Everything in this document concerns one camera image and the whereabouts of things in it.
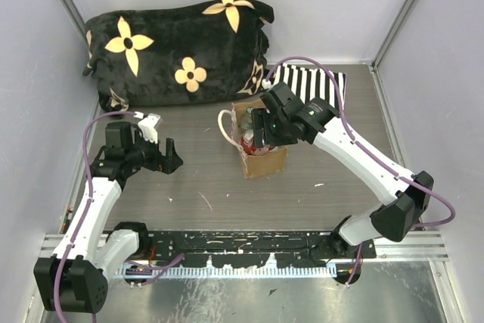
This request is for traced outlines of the red cola can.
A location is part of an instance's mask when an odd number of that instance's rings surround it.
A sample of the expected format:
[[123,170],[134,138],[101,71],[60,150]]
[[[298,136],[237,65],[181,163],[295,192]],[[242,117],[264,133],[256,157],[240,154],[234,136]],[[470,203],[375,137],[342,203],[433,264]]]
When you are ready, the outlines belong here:
[[253,155],[255,151],[253,145],[253,130],[246,130],[241,137],[241,144],[246,154]]

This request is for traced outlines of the red Coca-Cola can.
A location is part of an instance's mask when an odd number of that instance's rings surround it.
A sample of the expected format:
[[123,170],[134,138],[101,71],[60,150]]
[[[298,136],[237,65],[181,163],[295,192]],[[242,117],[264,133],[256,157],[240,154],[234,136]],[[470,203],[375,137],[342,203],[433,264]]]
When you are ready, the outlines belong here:
[[268,153],[271,153],[272,151],[276,151],[277,149],[278,149],[277,147],[263,146],[259,148],[252,145],[250,147],[250,152],[253,156],[261,157]]

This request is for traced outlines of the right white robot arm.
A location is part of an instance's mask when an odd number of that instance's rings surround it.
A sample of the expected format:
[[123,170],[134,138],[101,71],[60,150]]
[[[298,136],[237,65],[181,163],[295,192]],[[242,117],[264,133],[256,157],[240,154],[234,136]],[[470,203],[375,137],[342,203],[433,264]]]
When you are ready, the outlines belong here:
[[400,242],[427,209],[433,177],[393,162],[357,133],[344,126],[335,107],[324,99],[304,103],[279,83],[261,96],[252,112],[254,145],[280,147],[306,141],[329,153],[359,177],[376,195],[375,208],[345,218],[330,233],[330,248],[350,257],[359,244],[383,237]]

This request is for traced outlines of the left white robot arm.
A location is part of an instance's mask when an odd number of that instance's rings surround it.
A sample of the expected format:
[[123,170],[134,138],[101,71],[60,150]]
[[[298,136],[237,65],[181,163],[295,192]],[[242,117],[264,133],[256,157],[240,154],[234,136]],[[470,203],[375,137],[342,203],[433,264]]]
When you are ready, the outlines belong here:
[[49,257],[38,258],[33,274],[42,303],[60,319],[67,312],[98,313],[125,261],[149,255],[151,241],[141,222],[121,222],[104,245],[99,242],[128,178],[141,169],[171,174],[182,166],[173,139],[160,151],[159,122],[148,114],[137,123],[106,125],[105,144],[87,163],[85,190],[66,234]]

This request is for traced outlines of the brown burlap canvas bag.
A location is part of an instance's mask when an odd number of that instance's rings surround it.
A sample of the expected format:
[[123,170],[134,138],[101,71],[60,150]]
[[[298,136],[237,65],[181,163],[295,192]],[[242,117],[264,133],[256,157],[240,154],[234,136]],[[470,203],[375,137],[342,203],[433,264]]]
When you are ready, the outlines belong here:
[[[242,143],[244,130],[241,127],[242,117],[247,108],[264,108],[260,99],[252,102],[232,104],[230,110],[221,110],[217,116],[217,123],[224,139],[234,146],[238,152],[245,179],[252,179],[282,172],[285,169],[288,147],[276,147],[264,154],[253,154],[254,150],[244,147]],[[226,132],[222,124],[223,116],[231,120],[230,132]]]

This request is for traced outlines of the black white striped cloth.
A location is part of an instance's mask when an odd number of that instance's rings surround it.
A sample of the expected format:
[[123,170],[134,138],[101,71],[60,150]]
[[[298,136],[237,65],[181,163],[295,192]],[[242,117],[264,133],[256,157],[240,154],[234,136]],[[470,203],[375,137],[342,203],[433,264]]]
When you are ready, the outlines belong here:
[[309,69],[297,65],[282,64],[270,80],[277,85],[278,83],[287,84],[292,93],[300,97],[306,104],[314,98],[324,99],[332,107],[339,108],[339,98],[345,104],[346,97],[346,74],[330,74],[335,78],[338,85],[338,92],[335,89],[330,77],[321,69]]

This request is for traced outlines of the black floral plush blanket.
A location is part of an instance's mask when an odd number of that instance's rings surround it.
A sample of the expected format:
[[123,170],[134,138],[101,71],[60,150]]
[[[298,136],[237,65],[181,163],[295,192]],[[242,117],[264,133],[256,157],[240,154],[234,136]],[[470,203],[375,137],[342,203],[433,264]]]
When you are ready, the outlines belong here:
[[88,63],[106,112],[233,101],[261,91],[275,20],[258,0],[119,10],[85,23]]

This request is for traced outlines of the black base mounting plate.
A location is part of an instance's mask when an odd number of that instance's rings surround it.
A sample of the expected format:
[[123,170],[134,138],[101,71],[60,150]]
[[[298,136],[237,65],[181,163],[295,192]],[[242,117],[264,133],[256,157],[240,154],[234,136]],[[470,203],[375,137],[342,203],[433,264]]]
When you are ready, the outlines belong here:
[[178,255],[186,268],[263,267],[274,258],[279,269],[324,267],[327,261],[354,259],[358,249],[338,251],[333,236],[322,231],[149,231],[147,244],[129,262],[168,265]]

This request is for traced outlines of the aluminium front rail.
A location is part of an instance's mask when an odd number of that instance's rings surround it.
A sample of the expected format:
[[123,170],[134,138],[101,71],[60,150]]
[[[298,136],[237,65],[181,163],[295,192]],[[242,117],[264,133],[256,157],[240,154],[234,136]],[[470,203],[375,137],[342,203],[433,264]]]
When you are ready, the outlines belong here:
[[146,281],[177,255],[184,259],[164,278],[334,278],[356,281],[359,262],[445,262],[436,231],[411,231],[401,242],[367,241],[338,256],[323,231],[151,231],[149,251],[119,265],[115,277]]

